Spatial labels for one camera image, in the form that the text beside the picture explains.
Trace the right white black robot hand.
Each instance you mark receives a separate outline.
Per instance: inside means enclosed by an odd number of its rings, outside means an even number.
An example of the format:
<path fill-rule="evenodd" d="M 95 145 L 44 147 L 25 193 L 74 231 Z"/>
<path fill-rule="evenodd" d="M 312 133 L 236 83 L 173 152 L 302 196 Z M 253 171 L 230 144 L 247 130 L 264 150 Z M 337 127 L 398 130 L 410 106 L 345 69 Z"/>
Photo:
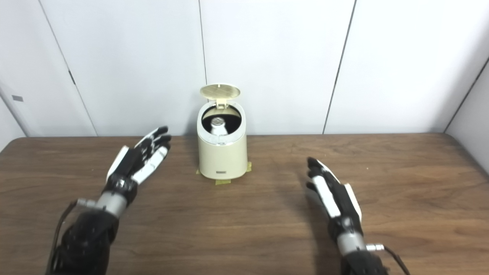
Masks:
<path fill-rule="evenodd" d="M 364 235 L 361 210 L 353 189 L 342 184 L 335 174 L 318 159 L 307 158 L 309 181 L 306 187 L 316 193 L 328 218 L 328 233 L 333 241 L 344 233 Z"/>

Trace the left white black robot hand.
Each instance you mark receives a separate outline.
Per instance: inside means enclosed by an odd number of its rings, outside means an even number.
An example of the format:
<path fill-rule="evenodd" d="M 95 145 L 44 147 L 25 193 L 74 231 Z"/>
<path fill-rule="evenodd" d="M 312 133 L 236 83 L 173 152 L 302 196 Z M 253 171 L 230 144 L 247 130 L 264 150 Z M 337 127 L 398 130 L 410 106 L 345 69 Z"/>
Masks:
<path fill-rule="evenodd" d="M 132 204 L 138 187 L 157 170 L 166 159 L 172 136 L 162 126 L 143 137 L 135 146 L 123 146 L 112 163 L 102 193 L 121 195 Z"/>

